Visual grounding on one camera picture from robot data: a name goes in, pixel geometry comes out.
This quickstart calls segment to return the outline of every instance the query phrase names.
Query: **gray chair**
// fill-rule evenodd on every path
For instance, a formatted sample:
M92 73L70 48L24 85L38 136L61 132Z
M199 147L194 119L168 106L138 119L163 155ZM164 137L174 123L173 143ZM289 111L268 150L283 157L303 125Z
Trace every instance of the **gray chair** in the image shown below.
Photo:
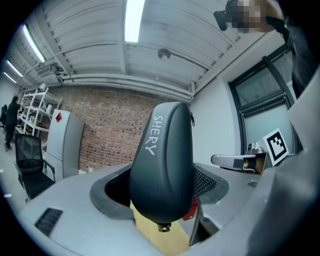
M38 137L17 134L15 136L15 168L18 180L24 188L29 199L33 199L55 181L55 168L42 157L41 140ZM52 181L43 173L43 168L49 166L53 172Z

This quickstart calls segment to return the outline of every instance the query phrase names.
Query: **window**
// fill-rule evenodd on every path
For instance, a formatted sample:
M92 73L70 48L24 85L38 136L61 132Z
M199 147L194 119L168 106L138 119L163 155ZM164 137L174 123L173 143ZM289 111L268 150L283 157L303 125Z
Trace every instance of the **window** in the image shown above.
M285 45L263 57L229 85L238 112L242 154L250 143L261 140L277 128L289 153L299 152L298 136L287 118L295 96L290 89L292 55Z

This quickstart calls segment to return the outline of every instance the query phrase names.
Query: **fluorescent light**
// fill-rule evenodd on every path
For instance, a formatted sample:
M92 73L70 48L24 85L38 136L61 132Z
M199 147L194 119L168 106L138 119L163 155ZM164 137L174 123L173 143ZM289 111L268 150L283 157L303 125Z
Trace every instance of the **fluorescent light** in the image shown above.
M128 0L125 11L125 33L126 42L137 43L144 10L145 0Z
M31 48L33 49L33 51L35 52L35 54L38 56L39 60L44 63L46 60L45 58L43 57L43 55L41 54L41 52L39 51L38 47L36 46L34 40L32 39L28 29L27 29L27 26L26 25L23 25L22 27L22 30L23 30L23 33L24 33L24 36L25 38L27 39L27 41L29 42Z
M13 80L6 72L3 72L8 78L11 79L12 82L14 82L15 84L17 83L15 80Z
M9 60L6 60L6 62L9 64L9 66L20 76L23 78L23 75L14 67L14 65L11 64Z

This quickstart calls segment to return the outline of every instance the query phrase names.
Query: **window frame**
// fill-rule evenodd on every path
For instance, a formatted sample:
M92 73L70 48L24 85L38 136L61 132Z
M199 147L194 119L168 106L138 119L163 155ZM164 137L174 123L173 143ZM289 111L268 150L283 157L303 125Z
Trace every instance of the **window frame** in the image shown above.
M259 111L261 108L268 108L274 106L275 104L280 105L285 102L288 109L292 107L295 103L294 98L290 92L290 89L287 86L286 81L281 76L277 68L273 65L273 62L277 61L281 58L285 53L289 50L287 46L284 44L274 52L269 54L268 56L263 56L261 61L255 64L253 67L248 69L246 72L238 76L233 81L229 82L229 87L231 90L231 94L234 100L235 108L237 111L239 129L240 129L240 143L241 143L241 154L244 155L247 151L247 132L246 132L246 125L245 125L245 116L251 115L254 112ZM271 75L274 77L276 83L279 85L280 89L277 91L272 92L271 94L259 98L253 102L250 102L246 105L241 105L239 95L237 93L236 87L240 85L242 82L246 81L250 77L254 76L262 69L267 68ZM293 126L292 134L294 139L294 154L299 153L300 151L300 141L296 131L294 130Z

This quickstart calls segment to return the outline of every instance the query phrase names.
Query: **black vent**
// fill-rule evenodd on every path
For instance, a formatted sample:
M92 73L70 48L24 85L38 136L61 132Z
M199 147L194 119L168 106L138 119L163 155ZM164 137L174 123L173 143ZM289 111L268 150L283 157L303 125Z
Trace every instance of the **black vent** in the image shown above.
M198 198L201 195L213 190L217 183L201 172L193 169L193 195Z
M35 227L48 237L51 231L54 229L54 226L59 220L61 214L62 210L48 208L42 214L40 219L38 219Z
M250 187L255 188L255 187L257 186L257 184L258 184L258 182L252 180L252 181L250 181L247 185L250 186Z

